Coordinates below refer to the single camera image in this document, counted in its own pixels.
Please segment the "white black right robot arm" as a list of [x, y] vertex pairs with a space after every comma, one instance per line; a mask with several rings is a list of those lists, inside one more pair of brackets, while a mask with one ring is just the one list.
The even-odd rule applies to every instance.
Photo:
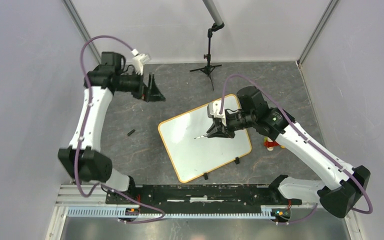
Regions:
[[373, 212], [370, 202], [368, 210], [355, 207], [361, 198], [369, 200], [366, 189], [371, 172], [367, 167], [353, 166], [335, 156], [310, 136], [292, 115], [280, 107], [270, 107], [255, 86], [240, 89], [236, 96], [239, 100], [236, 110], [225, 107], [225, 98], [207, 105], [212, 125], [204, 134], [205, 138], [233, 139], [236, 132], [252, 128], [292, 152], [319, 177], [319, 180], [306, 180], [280, 175], [268, 191], [273, 203], [282, 204], [287, 199], [315, 203], [341, 219], [350, 211]]

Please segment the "yellow framed whiteboard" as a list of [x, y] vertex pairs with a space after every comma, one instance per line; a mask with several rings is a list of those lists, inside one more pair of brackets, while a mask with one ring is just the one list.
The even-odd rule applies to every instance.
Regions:
[[188, 183], [252, 151], [250, 136], [239, 130], [234, 138], [201, 137], [212, 124], [203, 104], [164, 120], [158, 132], [178, 180]]

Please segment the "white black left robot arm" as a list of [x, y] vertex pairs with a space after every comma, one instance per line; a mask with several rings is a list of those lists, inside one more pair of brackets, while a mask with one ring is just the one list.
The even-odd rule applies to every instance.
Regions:
[[103, 52], [101, 63], [87, 73], [79, 122], [68, 147], [60, 148], [57, 157], [70, 177], [79, 183], [100, 183], [102, 188], [118, 191], [125, 204], [137, 198], [134, 180], [113, 167], [112, 160], [101, 153], [101, 136], [108, 107], [116, 92], [130, 93], [144, 102], [165, 101], [153, 74], [144, 83], [144, 65], [148, 54], [132, 50], [133, 71], [124, 70], [122, 54]]

